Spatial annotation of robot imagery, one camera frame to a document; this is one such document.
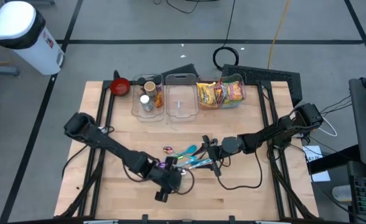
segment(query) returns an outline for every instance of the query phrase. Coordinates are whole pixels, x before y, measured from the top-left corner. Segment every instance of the trash can lid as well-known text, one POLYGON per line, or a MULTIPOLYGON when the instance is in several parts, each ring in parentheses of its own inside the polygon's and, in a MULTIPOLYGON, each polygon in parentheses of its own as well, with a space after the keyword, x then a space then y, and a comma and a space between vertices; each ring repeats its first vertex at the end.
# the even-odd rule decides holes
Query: trash can lid
POLYGON ((26 34, 35 21, 36 11, 29 3, 11 1, 0 9, 0 40, 26 34))

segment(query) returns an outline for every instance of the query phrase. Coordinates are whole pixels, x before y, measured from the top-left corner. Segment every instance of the red bowl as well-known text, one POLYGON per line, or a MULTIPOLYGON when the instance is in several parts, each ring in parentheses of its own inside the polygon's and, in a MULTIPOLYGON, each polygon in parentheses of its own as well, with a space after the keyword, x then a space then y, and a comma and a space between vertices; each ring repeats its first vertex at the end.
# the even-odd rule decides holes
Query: red bowl
POLYGON ((131 88, 131 85, 129 83, 129 80, 125 78, 117 78, 113 82, 111 82, 110 90, 112 94, 116 96, 125 96, 129 93, 129 90, 131 88))

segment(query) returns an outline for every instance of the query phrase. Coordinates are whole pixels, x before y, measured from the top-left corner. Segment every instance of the black lid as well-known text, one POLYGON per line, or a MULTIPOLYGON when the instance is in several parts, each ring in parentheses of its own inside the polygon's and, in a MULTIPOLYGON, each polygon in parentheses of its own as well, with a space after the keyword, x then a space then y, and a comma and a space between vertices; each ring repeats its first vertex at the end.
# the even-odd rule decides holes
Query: black lid
POLYGON ((162 83, 162 76, 160 75, 157 75, 153 78, 153 82, 156 84, 156 85, 159 85, 162 83))
POLYGON ((141 77, 138 79, 138 84, 141 85, 141 86, 144 86, 144 84, 146 84, 146 79, 141 77))

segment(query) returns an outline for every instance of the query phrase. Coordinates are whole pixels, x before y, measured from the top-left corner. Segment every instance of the snack bag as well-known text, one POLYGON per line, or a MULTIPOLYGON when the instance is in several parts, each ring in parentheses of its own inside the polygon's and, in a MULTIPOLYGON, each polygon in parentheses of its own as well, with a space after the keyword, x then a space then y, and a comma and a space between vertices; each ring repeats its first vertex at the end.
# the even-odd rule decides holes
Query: snack bag
POLYGON ((156 104, 156 108, 160 108, 163 106, 163 102, 162 102, 162 92, 157 92, 157 95, 154 99, 155 104, 156 104))
POLYGON ((222 79, 215 85, 215 97, 218 104, 223 103, 227 95, 227 89, 223 85, 222 79))
POLYGON ((227 96, 224 103, 241 101, 243 99, 242 84, 239 81, 224 83, 227 89, 227 96))
POLYGON ((216 104, 215 82, 212 84, 197 83, 199 101, 208 105, 216 104))

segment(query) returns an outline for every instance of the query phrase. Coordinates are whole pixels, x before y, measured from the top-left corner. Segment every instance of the clear plastic bin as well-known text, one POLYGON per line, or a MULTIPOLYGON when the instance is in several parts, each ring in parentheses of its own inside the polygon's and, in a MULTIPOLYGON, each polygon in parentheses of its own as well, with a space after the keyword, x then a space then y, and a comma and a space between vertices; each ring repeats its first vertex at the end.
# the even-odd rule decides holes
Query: clear plastic bin
POLYGON ((241 91, 242 91, 242 100, 240 101, 231 101, 231 102, 223 102, 221 104, 215 103, 215 104, 206 104, 200 101, 200 98, 198 97, 198 104, 199 104, 199 108, 202 110, 213 110, 213 109, 227 109, 227 108, 236 108, 238 105, 240 105, 240 103, 245 100, 246 98, 246 92, 245 92, 245 85, 244 85, 244 81, 243 81, 243 77, 240 74, 234 74, 231 75, 229 77, 222 77, 222 82, 224 83, 231 83, 231 82, 235 82, 238 81, 241 83, 241 91))
POLYGON ((133 116, 137 117, 139 121, 142 122, 153 122, 153 121, 162 121, 164 119, 164 108, 165 108, 165 89, 163 84, 163 77, 160 74, 152 74, 152 75, 136 75, 133 78, 134 84, 131 86, 133 90, 133 99, 132 99, 132 110, 131 113, 133 116), (162 106, 157 108, 155 104, 155 98, 151 98, 153 103, 153 108, 151 111, 145 111, 143 106, 140 103, 140 96, 145 95, 144 87, 141 86, 140 80, 145 79, 146 82, 153 82, 155 79, 161 79, 161 83, 157 87, 157 94, 161 90, 162 96, 162 106))
POLYGON ((172 74, 166 77, 166 113, 171 121, 195 121, 199 112, 196 83, 194 74, 172 74))

